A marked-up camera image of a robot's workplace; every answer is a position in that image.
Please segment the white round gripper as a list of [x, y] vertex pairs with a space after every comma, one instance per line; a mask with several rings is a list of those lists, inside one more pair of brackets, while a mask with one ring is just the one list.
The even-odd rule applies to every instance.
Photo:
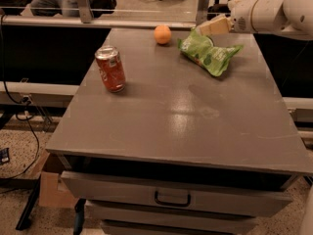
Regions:
[[238, 33], [256, 33], [252, 25], [252, 12], [256, 2], [257, 0], [231, 0], [228, 2], [231, 19], [219, 15], [198, 25], [196, 32], [206, 36], [227, 34], [233, 27]]

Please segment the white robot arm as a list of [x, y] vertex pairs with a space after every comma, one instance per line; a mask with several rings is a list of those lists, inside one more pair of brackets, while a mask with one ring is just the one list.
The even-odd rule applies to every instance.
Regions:
[[230, 16], [219, 15], [196, 27], [200, 35], [229, 32], [313, 39], [313, 0], [231, 0]]

